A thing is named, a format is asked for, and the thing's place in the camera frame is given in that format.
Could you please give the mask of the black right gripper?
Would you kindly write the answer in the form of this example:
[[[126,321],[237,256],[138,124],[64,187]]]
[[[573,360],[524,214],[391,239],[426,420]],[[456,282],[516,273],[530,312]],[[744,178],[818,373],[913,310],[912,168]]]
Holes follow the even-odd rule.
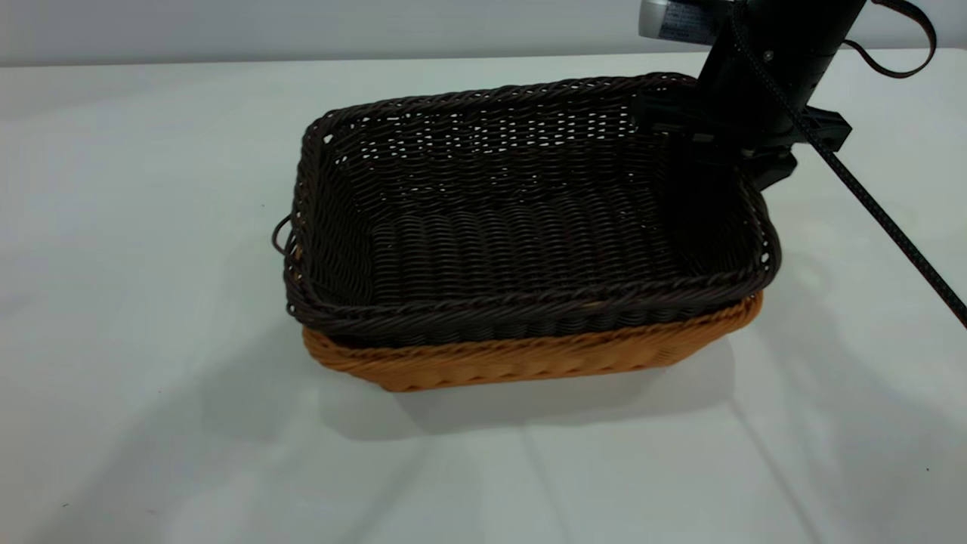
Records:
[[[723,38],[712,46],[694,84],[640,89],[633,101],[635,130],[669,134],[697,153],[752,157],[757,190],[787,179],[798,165],[789,147],[807,138],[757,77],[758,61],[819,141],[839,151],[852,127],[838,113],[808,106],[832,56],[778,45],[752,44],[750,52],[743,54],[735,39]]]

